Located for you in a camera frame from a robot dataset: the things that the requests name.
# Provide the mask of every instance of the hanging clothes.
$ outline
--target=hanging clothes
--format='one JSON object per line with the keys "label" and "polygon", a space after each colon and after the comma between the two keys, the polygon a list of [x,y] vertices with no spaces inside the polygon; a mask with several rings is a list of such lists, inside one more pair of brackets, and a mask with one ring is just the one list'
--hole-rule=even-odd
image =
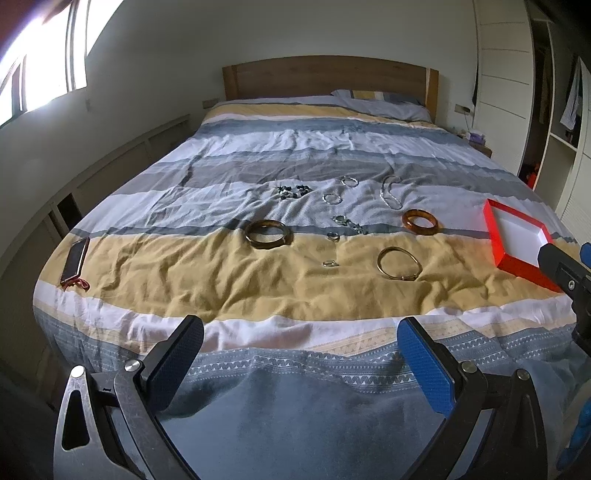
{"label": "hanging clothes", "polygon": [[544,49],[544,66],[542,68],[542,93],[540,96],[540,116],[541,124],[547,124],[550,121],[550,85],[552,85],[552,52],[550,48]]}
{"label": "hanging clothes", "polygon": [[577,62],[574,69],[573,83],[570,86],[569,99],[566,102],[566,107],[560,123],[563,124],[567,130],[572,131],[577,121],[577,110],[579,108],[579,83],[581,81],[581,62]]}

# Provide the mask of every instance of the gray stripe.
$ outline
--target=gray stripe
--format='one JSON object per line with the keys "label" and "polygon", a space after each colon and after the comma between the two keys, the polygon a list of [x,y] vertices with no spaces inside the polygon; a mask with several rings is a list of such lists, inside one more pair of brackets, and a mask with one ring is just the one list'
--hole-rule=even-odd
{"label": "gray stripe", "polygon": [[284,132],[285,130],[304,132],[375,133],[382,135],[400,135],[404,137],[426,138],[434,143],[445,145],[465,145],[459,137],[445,130],[413,128],[406,125],[363,122],[347,118],[301,118],[293,120],[233,120],[226,119],[199,127],[193,138],[207,138],[212,135],[240,135],[253,132]]}
{"label": "gray stripe", "polygon": [[[469,147],[467,144],[462,144],[462,147],[466,147],[466,151],[472,153],[472,147]],[[271,151],[235,151],[229,154],[223,155],[194,155],[192,157],[184,157],[179,158],[178,160],[171,160],[171,161],[163,161],[163,162],[156,162],[150,168],[146,170],[146,172],[162,172],[166,171],[169,168],[179,168],[182,165],[187,164],[193,161],[199,161],[200,165],[219,165],[221,163],[227,161],[238,161],[242,160],[246,161],[257,161],[257,162],[264,162],[264,161],[278,161],[278,160],[323,160],[323,161],[343,161],[343,160],[359,160],[359,161],[368,161],[374,163],[383,163],[386,161],[390,165],[394,165],[397,161],[405,162],[405,161],[420,161],[424,166],[428,166],[430,168],[441,168],[451,166],[455,168],[456,166],[460,165],[466,169],[467,172],[474,174],[474,175],[482,175],[482,176],[495,176],[497,180],[503,181],[513,181],[520,185],[523,182],[518,179],[512,173],[504,170],[503,168],[499,168],[496,166],[494,162],[488,160],[488,164],[490,166],[478,165],[478,164],[463,164],[459,163],[455,160],[448,160],[447,158],[442,157],[434,157],[429,156],[426,157],[424,155],[414,155],[406,152],[398,152],[398,153],[391,153],[391,152],[372,152],[372,151],[365,151],[365,150],[351,150],[350,148],[336,148],[331,147],[325,150],[321,150],[316,147],[306,147],[306,148],[288,148],[285,150],[271,150]]]}
{"label": "gray stripe", "polygon": [[[320,158],[316,153],[317,151],[313,150],[305,153],[297,152],[294,153],[296,158],[292,158],[288,151],[283,151],[282,160],[264,162],[259,161],[259,154],[247,154],[246,156],[250,158],[245,158],[243,153],[239,160],[226,160],[213,165],[192,159],[182,166],[175,163],[177,167],[175,169],[159,168],[159,171],[153,171],[149,168],[117,190],[116,194],[162,191],[177,186],[202,189],[233,182],[265,184],[284,180],[328,181],[344,175],[353,176],[359,181],[373,180],[378,183],[379,191],[383,179],[395,174],[402,179],[400,183],[405,185],[458,187],[494,196],[540,201],[531,189],[513,175],[503,174],[498,176],[502,178],[497,178],[490,171],[480,167],[404,154],[389,155],[388,160],[392,162],[390,165],[383,155],[380,155],[381,161],[377,161],[377,155],[372,155],[372,160],[367,161],[344,160],[340,152],[320,152],[318,155]],[[355,156],[354,153],[347,155],[347,157],[351,156]]]}
{"label": "gray stripe", "polygon": [[[226,228],[228,230],[244,230],[250,222],[248,220],[241,220],[233,218],[227,221],[223,225],[207,225],[207,226],[180,226],[180,227],[121,227],[121,228],[109,228],[108,230],[98,232],[88,232],[86,230],[75,227],[72,229],[72,233],[77,236],[89,236],[91,238],[106,236],[106,235],[139,235],[142,233],[153,233],[156,235],[187,235],[187,236],[205,236],[212,233],[220,228]],[[313,225],[298,226],[289,225],[290,229],[294,233],[315,233],[317,235],[325,235],[328,232],[337,232],[342,236],[354,236],[361,235],[356,233],[353,229],[347,227],[318,227]],[[399,233],[410,231],[401,226],[386,225],[384,223],[378,223],[376,225],[364,225],[363,228],[367,233]],[[478,232],[473,230],[454,230],[450,228],[442,228],[441,233],[446,235],[461,235],[469,236],[471,238],[489,238],[488,232]]]}

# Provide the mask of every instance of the gold bangle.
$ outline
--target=gold bangle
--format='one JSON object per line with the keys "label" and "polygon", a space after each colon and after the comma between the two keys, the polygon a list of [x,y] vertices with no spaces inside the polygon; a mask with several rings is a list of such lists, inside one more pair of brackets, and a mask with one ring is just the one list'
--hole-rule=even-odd
{"label": "gold bangle", "polygon": [[[283,236],[277,240],[273,240],[272,242],[259,242],[257,240],[254,240],[254,238],[251,237],[253,231],[258,228],[264,228],[264,227],[266,227],[266,228],[276,227],[281,230],[281,232],[283,233]],[[292,235],[289,227],[286,227],[283,223],[278,222],[277,220],[265,219],[265,220],[257,220],[256,222],[250,223],[244,229],[244,238],[246,238],[248,243],[250,243],[253,246],[253,248],[269,250],[271,248],[280,247],[281,245],[287,245],[287,244],[291,243],[293,235]]]}
{"label": "gold bangle", "polygon": [[[418,226],[411,220],[412,218],[416,217],[428,220],[429,222],[431,222],[433,226]],[[404,212],[404,215],[402,216],[402,222],[404,223],[404,226],[406,228],[408,228],[411,232],[416,233],[417,235],[435,235],[439,231],[439,222],[431,213],[426,212],[425,210],[407,210],[406,212]]]}
{"label": "gold bangle", "polygon": [[[388,252],[393,252],[393,251],[405,253],[410,258],[412,258],[414,260],[414,262],[417,264],[418,272],[415,273],[414,275],[400,275],[398,277],[394,277],[393,275],[386,273],[384,271],[384,269],[382,268],[382,259],[384,258],[385,254],[387,254]],[[418,278],[418,276],[421,274],[421,272],[423,271],[423,266],[421,265],[421,262],[419,262],[411,252],[409,252],[408,250],[405,250],[404,248],[401,248],[401,247],[386,247],[386,248],[384,248],[378,254],[378,259],[376,261],[376,265],[378,266],[378,270],[380,270],[381,273],[386,275],[391,280],[413,281],[413,280],[416,280]]]}

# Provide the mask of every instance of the bed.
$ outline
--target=bed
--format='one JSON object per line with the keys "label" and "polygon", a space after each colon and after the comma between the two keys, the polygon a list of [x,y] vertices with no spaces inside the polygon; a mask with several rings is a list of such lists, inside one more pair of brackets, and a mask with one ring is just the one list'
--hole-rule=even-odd
{"label": "bed", "polygon": [[[570,340],[567,296],[495,267],[483,204],[537,218],[572,256],[578,247],[526,185],[431,122],[439,74],[309,56],[225,67],[223,78],[228,101],[47,261],[34,313],[65,360],[122,368],[196,314],[203,349],[160,419],[202,478],[399,478],[442,420],[398,354],[397,324],[413,315],[458,360],[531,373],[552,464],[589,360]],[[335,90],[395,92],[424,106]],[[398,210],[380,196],[392,175]],[[299,184],[311,191],[281,199],[278,187]],[[327,204],[327,193],[342,201]],[[406,229],[409,208],[432,213],[439,233]],[[253,249],[244,230],[260,219],[287,225],[291,243]],[[64,290],[67,252],[84,236],[90,289]],[[378,271],[378,252],[391,245],[419,260],[415,281]],[[388,268],[409,268],[393,258]]]}

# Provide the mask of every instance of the red tray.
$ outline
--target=red tray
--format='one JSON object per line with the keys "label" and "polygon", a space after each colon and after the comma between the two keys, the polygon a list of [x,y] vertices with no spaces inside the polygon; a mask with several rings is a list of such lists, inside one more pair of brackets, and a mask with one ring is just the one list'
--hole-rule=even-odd
{"label": "red tray", "polygon": [[491,199],[485,202],[484,218],[498,268],[541,287],[562,291],[538,266],[540,248],[553,243],[542,222]]}

